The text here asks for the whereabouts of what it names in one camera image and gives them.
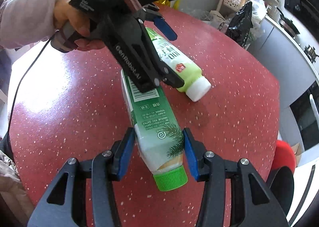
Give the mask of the person's left forearm sleeve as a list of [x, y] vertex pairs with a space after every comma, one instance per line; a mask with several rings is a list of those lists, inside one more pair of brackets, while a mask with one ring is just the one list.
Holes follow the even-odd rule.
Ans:
[[1, 49], [48, 40], [54, 33], [56, 0], [5, 0], [1, 5]]

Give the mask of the person's left hand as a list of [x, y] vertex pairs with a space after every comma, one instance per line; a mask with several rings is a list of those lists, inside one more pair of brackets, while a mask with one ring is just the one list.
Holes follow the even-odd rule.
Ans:
[[69, 0], [55, 0], [53, 9], [53, 24], [55, 29], [60, 30], [66, 22], [82, 36], [75, 41], [77, 50], [91, 51], [100, 50], [105, 47], [104, 42], [100, 40], [88, 40], [90, 36], [90, 20], [86, 14], [75, 9], [69, 4]]

